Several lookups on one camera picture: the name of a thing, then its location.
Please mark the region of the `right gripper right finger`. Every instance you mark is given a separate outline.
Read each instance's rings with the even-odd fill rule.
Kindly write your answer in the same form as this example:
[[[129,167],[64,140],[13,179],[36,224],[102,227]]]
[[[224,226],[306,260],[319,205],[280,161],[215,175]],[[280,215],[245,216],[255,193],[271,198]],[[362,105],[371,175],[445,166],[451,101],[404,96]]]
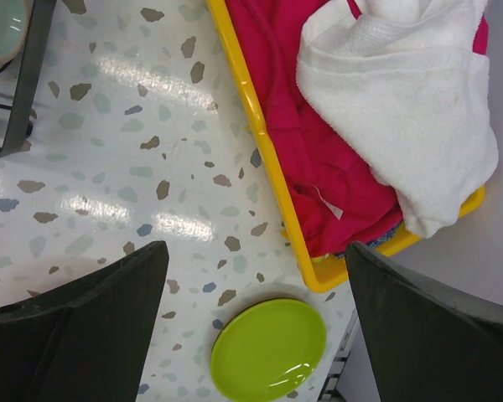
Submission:
[[[381,400],[503,401],[502,305],[363,243],[346,266]]]

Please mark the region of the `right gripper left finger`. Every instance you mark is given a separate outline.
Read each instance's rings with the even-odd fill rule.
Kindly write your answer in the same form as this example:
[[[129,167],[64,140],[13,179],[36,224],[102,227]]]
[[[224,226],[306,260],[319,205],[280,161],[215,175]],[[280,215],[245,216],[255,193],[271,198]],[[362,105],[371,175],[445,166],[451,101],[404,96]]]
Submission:
[[[0,401],[134,401],[168,266],[154,241],[0,307]]]

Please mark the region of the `black wire dish rack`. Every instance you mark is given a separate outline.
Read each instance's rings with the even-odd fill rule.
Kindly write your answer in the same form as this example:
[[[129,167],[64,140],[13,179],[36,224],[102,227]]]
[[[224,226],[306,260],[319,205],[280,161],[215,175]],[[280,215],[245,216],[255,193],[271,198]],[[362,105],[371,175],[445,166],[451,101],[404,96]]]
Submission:
[[[20,152],[34,129],[34,97],[56,2],[29,3],[31,12],[23,46],[11,61],[0,64],[0,157]]]

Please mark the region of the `celadon green bowl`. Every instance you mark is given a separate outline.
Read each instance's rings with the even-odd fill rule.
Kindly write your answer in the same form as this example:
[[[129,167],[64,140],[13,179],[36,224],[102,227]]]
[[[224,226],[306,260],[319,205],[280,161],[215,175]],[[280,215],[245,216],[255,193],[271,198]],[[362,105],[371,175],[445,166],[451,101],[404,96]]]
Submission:
[[[26,39],[31,6],[24,0],[0,0],[0,64],[11,61]]]

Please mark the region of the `lime green plate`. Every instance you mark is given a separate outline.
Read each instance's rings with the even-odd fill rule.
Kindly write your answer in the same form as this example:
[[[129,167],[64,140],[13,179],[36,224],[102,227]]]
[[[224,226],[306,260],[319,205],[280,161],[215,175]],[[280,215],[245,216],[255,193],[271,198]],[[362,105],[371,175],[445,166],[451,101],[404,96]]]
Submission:
[[[304,301],[273,298],[233,317],[210,354],[215,387],[233,401],[274,401],[291,393],[319,366],[327,329]]]

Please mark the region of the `white towel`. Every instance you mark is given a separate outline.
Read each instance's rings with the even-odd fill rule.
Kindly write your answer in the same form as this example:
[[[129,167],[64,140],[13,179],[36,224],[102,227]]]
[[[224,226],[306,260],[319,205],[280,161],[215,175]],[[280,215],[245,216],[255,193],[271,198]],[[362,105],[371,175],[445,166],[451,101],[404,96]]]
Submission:
[[[305,100],[394,188],[407,230],[429,238],[494,173],[483,1],[330,1],[304,23]]]

